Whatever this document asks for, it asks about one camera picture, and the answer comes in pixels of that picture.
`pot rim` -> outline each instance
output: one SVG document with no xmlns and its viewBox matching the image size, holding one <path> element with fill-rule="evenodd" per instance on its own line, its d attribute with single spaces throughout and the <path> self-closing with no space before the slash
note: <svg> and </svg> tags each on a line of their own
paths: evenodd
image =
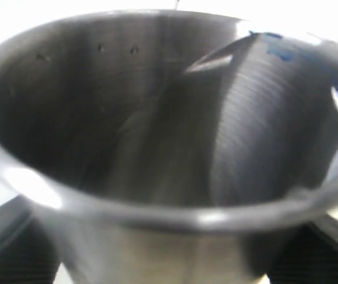
<svg viewBox="0 0 338 284">
<path fill-rule="evenodd" d="M 65 21 L 88 21 L 121 15 L 169 15 L 174 17 L 225 16 L 170 10 L 124 10 L 81 15 L 54 21 L 11 38 L 0 45 L 0 64 L 18 51 L 22 41 L 46 33 Z M 0 180 L 36 204 L 78 218 L 109 220 L 127 227 L 188 233 L 251 233 L 291 227 L 307 222 L 338 205 L 338 179 L 309 191 L 300 189 L 279 201 L 220 208 L 169 208 L 108 201 L 87 195 L 44 176 L 11 156 L 0 145 Z"/>
</svg>

